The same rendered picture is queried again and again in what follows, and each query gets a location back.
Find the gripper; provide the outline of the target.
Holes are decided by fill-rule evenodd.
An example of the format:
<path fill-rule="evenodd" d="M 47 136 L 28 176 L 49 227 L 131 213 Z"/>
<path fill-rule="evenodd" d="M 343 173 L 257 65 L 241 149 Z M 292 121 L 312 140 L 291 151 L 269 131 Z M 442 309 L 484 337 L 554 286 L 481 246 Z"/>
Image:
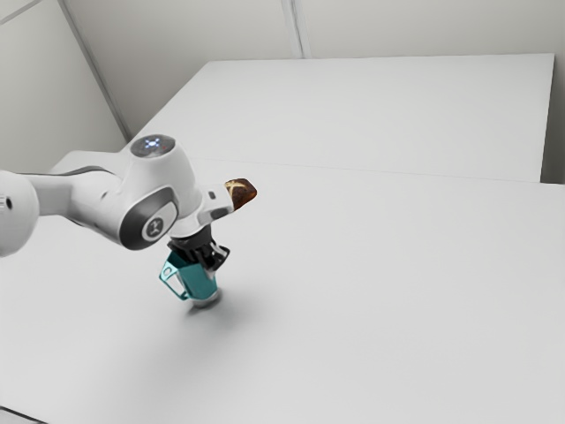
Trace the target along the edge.
<path fill-rule="evenodd" d="M 225 263 L 230 254 L 228 247 L 215 243 L 210 225 L 188 237 L 172 237 L 168 247 L 183 260 L 201 265 L 209 280 L 215 280 L 215 271 Z"/>

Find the brown bread roll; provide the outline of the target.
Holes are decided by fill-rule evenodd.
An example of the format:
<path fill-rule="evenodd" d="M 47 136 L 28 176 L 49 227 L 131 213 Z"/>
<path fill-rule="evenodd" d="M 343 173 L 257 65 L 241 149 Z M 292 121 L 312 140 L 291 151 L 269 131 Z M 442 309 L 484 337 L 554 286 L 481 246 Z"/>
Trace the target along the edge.
<path fill-rule="evenodd" d="M 232 200 L 233 208 L 238 210 L 257 196 L 257 189 L 246 178 L 234 178 L 224 183 Z"/>

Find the teal faceted mug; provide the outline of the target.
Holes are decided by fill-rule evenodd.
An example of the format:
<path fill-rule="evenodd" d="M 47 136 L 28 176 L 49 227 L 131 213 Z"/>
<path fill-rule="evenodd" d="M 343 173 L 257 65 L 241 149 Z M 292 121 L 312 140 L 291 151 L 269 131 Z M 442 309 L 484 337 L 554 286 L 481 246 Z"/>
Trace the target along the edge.
<path fill-rule="evenodd" d="M 171 252 L 162 266 L 160 280 L 180 299 L 197 308 L 212 305 L 220 298 L 216 280 L 209 280 L 198 263 L 189 263 Z"/>

